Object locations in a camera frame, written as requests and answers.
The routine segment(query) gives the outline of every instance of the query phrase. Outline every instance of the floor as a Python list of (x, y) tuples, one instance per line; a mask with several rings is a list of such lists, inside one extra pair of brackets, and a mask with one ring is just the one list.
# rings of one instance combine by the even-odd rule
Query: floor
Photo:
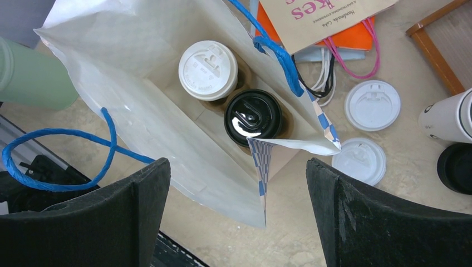
[[(341, 140), (366, 137), (383, 147), (388, 167), (379, 189), (424, 205), (472, 214), (470, 197), (450, 191), (437, 177), (436, 160), (448, 144), (428, 138), (417, 126), (421, 110), (448, 93), (405, 36), (411, 25), (448, 2), (400, 0), (395, 8), (378, 16), (382, 67), (375, 78), (392, 84), (402, 99), (402, 111), (391, 127), (367, 133), (347, 122), (343, 102), (359, 80), (348, 77), (338, 67), (338, 90), (324, 111), (335, 123)], [(43, 46), (39, 50), (47, 53)], [(367, 60), (348, 65), (358, 73), (366, 73), (374, 59), (375, 55), (369, 53)], [(304, 75), (315, 74), (318, 68), (301, 66)], [(0, 113), (27, 132), (44, 127), (78, 128), (108, 138), (106, 124), (80, 99), (58, 112), (5, 103)], [(107, 154), (106, 148), (76, 137), (44, 137), (40, 141), (89, 177), (99, 172)], [(306, 161), (311, 157), (306, 152), (298, 153), (269, 183), (266, 230), (232, 221), (173, 188), (161, 230), (211, 266), (326, 266), (305, 179)], [(329, 157), (323, 160), (330, 162)], [(117, 155), (100, 185), (142, 167)]]

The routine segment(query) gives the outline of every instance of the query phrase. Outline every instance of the loose white lid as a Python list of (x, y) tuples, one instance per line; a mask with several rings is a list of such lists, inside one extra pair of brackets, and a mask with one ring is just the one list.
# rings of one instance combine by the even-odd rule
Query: loose white lid
[(383, 130), (397, 119), (401, 101), (397, 91), (382, 81), (366, 81), (358, 84), (347, 95), (345, 111), (347, 119), (364, 131)]
[(378, 144), (354, 138), (342, 143), (341, 149), (341, 153), (333, 156), (331, 166), (371, 186), (382, 180), (387, 171), (387, 156)]
[(238, 79), (238, 62), (231, 50), (216, 41), (190, 46), (179, 63), (179, 79), (193, 97), (215, 101), (228, 96)]

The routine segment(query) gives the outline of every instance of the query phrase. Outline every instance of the wooden frame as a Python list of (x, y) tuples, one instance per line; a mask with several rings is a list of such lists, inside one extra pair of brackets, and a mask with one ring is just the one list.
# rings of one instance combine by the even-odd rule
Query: wooden frame
[(465, 91), (464, 86), (457, 78), (456, 74), (452, 71), (446, 59), (441, 55), (441, 52), (434, 45), (431, 38), (428, 36), (425, 27), (449, 14), (453, 10), (459, 8), (469, 0), (454, 0), (447, 4), (443, 8), (427, 16), (417, 24), (413, 25), (406, 31), (406, 34), (410, 36), (422, 50), (427, 60), (436, 71), (437, 75), (444, 82), (448, 90), (453, 94), (457, 95)]

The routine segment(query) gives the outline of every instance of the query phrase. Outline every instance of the black rope handle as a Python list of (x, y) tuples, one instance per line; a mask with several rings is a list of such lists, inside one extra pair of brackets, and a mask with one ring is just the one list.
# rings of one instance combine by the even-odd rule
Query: black rope handle
[(334, 80), (335, 80), (335, 56), (333, 54), (331, 54), (331, 59), (330, 59), (330, 71), (328, 73), (328, 79), (326, 81), (326, 84), (324, 85), (324, 90), (323, 91), (314, 91), (311, 89), (311, 87), (309, 87), (306, 83), (305, 83), (305, 80), (302, 78), (302, 75), (300, 74), (300, 72), (298, 71), (298, 67), (297, 65), (295, 64), (295, 56), (292, 55), (292, 61), (293, 61), (293, 64), (295, 65), (295, 68), (297, 69), (297, 73), (298, 73), (298, 79), (300, 80), (300, 82), (303, 84), (303, 86), (308, 90), (308, 92), (310, 92), (312, 95), (314, 95), (316, 98), (324, 98), (324, 97), (327, 97), (330, 93), (331, 93), (331, 90), (333, 89), (333, 84), (334, 84)]

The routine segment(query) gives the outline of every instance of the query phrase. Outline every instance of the black coffee cup lid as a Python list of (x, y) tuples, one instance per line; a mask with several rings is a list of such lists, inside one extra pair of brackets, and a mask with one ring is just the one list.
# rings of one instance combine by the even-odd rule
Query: black coffee cup lid
[(259, 89), (243, 91), (230, 101), (224, 127), (236, 143), (249, 147), (247, 137), (272, 139), (282, 127), (282, 109), (277, 100)]
[(437, 174), (449, 189), (472, 195), (472, 144), (454, 144), (439, 156)]

